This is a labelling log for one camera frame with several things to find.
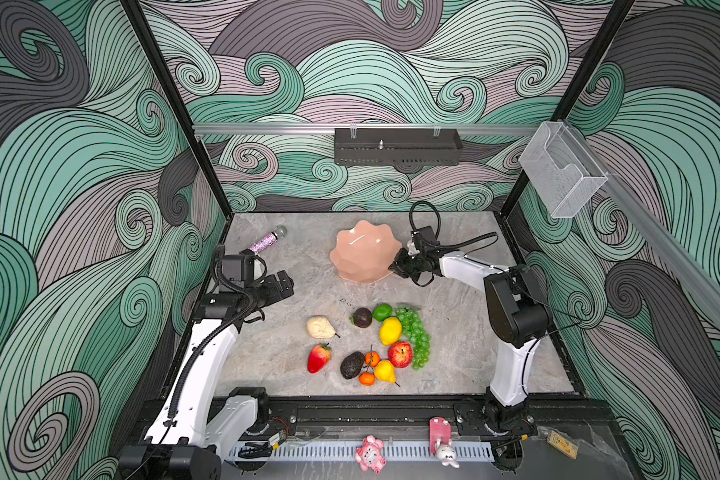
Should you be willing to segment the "pink scalloped fruit bowl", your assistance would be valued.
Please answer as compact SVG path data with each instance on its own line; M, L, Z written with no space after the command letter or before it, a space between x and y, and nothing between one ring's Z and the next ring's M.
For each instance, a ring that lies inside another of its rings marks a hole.
M390 265L401 248L388 225L360 220L351 229L337 234L329 258L340 278L372 284L392 274Z

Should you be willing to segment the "beige fake pear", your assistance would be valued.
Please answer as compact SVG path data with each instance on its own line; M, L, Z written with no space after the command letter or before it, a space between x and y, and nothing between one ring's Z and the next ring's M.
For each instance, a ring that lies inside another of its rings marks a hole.
M306 323L308 335L317 340L329 340L340 337L334 326L325 316L312 316Z

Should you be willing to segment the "red fake strawberry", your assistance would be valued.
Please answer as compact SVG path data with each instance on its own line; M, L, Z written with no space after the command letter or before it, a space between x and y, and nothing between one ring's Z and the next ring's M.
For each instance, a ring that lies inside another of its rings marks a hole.
M315 345L309 353L307 370L315 374L322 370L331 360L331 348L328 343Z

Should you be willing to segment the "yellow fake lemon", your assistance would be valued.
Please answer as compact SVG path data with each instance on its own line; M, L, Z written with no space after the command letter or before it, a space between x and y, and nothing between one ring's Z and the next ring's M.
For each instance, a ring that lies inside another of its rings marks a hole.
M383 345L391 346L398 342L402 336L402 323L396 317L390 317L382 322L379 338Z

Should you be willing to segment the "red fake apple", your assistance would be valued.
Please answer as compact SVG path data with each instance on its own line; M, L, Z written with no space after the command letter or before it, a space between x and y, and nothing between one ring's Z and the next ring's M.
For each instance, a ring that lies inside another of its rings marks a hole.
M413 348L408 342L398 341L388 348L387 358L395 368L406 368L413 361Z

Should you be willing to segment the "dark fake avocado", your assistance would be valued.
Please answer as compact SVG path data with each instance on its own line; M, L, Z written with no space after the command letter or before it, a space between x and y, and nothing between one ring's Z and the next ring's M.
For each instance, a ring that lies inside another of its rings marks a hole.
M356 378L365 366L365 354L355 351L346 356L340 364L340 374L346 380Z

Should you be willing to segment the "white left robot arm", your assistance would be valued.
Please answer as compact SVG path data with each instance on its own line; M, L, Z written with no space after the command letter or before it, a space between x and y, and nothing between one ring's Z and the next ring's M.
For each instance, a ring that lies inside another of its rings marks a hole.
M218 290L197 305L177 376L142 438L120 454L119 479L218 479L242 436L270 422L262 387L233 390L218 411L212 403L242 327L264 320L265 307L291 297L294 282L285 271L268 273L251 249L227 255L222 247L213 277Z

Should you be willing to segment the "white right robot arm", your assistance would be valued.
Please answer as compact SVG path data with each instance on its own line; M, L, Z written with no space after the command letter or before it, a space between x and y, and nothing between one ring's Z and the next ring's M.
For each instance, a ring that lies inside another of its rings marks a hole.
M535 351L552 323L552 310L538 300L523 266L497 266L462 251L475 243L495 240L495 232L446 245L430 226L411 231L411 239L396 254L390 270L418 283L422 274L461 282L483 293L489 324L499 340L494 376L486 392L484 416L490 428L508 430L528 425L527 381Z

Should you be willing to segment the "green fake lime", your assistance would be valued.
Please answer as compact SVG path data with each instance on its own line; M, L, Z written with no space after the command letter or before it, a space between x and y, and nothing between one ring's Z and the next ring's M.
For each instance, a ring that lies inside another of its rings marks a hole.
M372 312L373 318L380 322L383 322L387 318L393 317L394 314L395 309L387 303L377 305Z

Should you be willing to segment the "green fake grape bunch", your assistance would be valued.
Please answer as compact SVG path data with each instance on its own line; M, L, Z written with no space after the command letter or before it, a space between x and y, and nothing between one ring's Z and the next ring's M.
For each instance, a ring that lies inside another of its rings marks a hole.
M395 311L402 324L402 337L413 350L413 368L422 369L429 361L431 336L425 329L419 312L410 307L400 307Z

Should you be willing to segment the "dark brown fake fig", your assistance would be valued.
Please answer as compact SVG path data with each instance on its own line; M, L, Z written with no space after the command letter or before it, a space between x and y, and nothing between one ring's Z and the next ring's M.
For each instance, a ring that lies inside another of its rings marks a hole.
M361 307L352 313L350 320L358 328L368 328L372 325L374 317L371 310Z

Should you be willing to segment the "orange fake tangerine upper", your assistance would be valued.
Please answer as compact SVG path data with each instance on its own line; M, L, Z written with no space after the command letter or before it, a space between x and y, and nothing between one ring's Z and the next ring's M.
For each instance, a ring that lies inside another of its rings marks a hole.
M373 348L370 348L369 351L365 354L365 366L367 368L375 369L376 366L380 363L380 361L381 358L379 353Z

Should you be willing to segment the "orange fake tangerine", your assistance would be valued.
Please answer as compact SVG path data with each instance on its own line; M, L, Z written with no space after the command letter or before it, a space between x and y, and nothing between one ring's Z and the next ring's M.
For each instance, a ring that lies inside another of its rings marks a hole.
M371 386L375 383L376 377L373 373L364 372L359 375L358 380L362 385Z
M381 358L379 353L373 348L370 348L369 351L365 354L365 366L367 368L375 369L376 366L380 363L380 361Z

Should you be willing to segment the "yellow fake pear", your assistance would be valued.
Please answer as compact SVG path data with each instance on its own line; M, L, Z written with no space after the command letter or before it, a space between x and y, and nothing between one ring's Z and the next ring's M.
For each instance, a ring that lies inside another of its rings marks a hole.
M379 381L397 384L395 367L389 360L381 360L376 365L374 376Z

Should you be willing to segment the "orange fake tangerine lower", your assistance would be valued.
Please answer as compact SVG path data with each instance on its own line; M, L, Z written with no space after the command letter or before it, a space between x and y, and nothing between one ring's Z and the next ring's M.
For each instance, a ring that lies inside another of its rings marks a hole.
M364 372L359 375L358 380L362 385L371 386L375 383L376 377L373 373Z

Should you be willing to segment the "pink glitter microphone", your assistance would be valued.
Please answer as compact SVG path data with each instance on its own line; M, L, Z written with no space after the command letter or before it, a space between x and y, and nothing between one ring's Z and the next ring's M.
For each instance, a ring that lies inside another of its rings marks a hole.
M275 245L278 241L282 240L288 233L287 228L284 225L277 225L271 232L265 234L262 238L255 241L248 250L254 254L260 254L264 250Z

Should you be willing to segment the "pink and white bunny toy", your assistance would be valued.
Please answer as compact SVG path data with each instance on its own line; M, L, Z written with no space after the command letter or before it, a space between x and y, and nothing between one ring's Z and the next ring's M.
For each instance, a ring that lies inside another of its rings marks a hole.
M434 417L429 421L429 448L442 466L458 469L460 464L452 445L452 428L448 420Z

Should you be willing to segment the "pink toy figure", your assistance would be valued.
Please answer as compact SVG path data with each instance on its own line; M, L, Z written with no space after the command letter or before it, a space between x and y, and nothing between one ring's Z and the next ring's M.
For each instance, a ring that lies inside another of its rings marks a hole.
M363 440L363 445L355 450L354 459L362 471L372 471L379 474L386 466L386 459L383 456L384 442L373 435L368 435Z

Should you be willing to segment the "yellow label tag right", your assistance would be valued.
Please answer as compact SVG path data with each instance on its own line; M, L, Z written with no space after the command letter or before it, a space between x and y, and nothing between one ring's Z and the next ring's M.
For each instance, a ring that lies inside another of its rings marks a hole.
M576 460L578 458L579 447L561 433L555 430L550 430L546 436L546 441L548 445L566 457L572 460Z

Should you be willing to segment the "grey aluminium rail back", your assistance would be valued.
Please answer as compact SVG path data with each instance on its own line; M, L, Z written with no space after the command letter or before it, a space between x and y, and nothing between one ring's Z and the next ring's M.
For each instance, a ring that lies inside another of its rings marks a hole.
M195 123L196 135L330 135L336 129L407 129L430 130L455 129L466 136L532 136L538 125L497 124L350 124L350 123Z

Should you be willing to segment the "grey aluminium rail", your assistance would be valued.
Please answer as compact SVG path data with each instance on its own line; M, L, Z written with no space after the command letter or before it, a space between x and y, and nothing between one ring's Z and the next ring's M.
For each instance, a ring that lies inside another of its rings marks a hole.
M602 171L606 194L720 331L720 278L710 274L693 257L697 246L717 246L720 231L696 232L686 243L676 237L678 233L690 233L693 220L710 219L720 213L720 203L713 205L711 213L696 211L704 199L711 198L712 189L706 187L693 196L689 180L663 180L637 149L614 135L598 133L585 138L573 126L568 132L574 137L576 158L587 163L590 169Z
M497 124L350 124L350 123L195 123L196 135L330 135L336 129L407 129L430 130L455 129L466 136L532 136L538 125Z

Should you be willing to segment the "clear plastic wall box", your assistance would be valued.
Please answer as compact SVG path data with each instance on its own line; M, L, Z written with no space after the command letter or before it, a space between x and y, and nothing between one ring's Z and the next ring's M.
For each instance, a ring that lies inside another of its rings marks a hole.
M543 122L520 156L520 165L551 217L575 217L607 182L606 171L575 127Z

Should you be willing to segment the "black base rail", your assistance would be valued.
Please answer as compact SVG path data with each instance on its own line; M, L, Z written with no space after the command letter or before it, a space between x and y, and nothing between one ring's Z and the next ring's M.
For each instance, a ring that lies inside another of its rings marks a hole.
M262 388L236 388L230 394L254 399L257 430L272 426L299 439L329 427L427 427L434 417L448 420L461 437L493 440L509 434L489 418L483 395L268 396ZM543 426L609 425L615 420L606 402L577 395L533 394L524 413L525 419L517 422L522 434Z

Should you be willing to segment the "black corner frame post right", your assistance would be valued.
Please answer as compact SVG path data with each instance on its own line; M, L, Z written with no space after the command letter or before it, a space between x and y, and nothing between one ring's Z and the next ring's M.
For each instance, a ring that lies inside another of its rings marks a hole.
M582 63L576 70L571 83L553 112L552 121L565 120L571 114L579 96L597 70L634 3L634 0L617 0L613 2L603 24L585 52Z

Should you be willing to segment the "black corner frame post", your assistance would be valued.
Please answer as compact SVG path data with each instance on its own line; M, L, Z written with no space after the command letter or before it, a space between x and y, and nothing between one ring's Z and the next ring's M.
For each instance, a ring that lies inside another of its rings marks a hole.
M141 48L154 71L156 78L163 92L167 96L167 102L177 119L180 130L187 140L199 169L209 184L211 193L217 201L222 215L227 223L234 218L234 213L229 205L221 183L216 175L214 166L204 144L195 136L193 122L189 111L183 102L177 85L171 76L166 60L164 59L157 39L152 32L144 10L139 1L122 0L120 2L126 16L129 19Z
M553 112L552 121L565 120L571 114L579 96L597 70L634 3L634 0L617 0L613 2L603 24L585 52L582 63L576 70L571 83Z

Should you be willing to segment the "grey aluminium rail right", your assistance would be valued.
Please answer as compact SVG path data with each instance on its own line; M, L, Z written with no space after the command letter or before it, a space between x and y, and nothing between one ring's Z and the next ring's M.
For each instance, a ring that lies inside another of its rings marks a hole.
M590 169L602 171L606 194L720 331L720 278L710 274L693 257L697 246L717 246L720 231L696 232L686 243L676 237L678 233L690 233L693 220L710 219L720 213L720 203L713 205L711 213L696 211L704 199L711 198L712 189L706 187L693 196L689 180L663 180L637 149L614 135L598 133L585 138L573 126L568 132L574 137L576 158L587 163Z

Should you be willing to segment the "black corner frame post left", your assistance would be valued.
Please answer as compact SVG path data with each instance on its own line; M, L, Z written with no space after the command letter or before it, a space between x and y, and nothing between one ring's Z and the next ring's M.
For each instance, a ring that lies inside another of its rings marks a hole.
M221 183L216 175L214 166L204 144L195 136L193 122L189 111L183 102L177 85L171 76L166 60L164 59L157 39L152 32L144 10L139 1L122 0L120 2L126 16L129 19L141 48L154 71L156 78L163 92L167 96L167 102L177 119L180 130L187 140L199 169L209 184L211 193L217 201L222 215L227 223L234 218L234 213L229 205Z

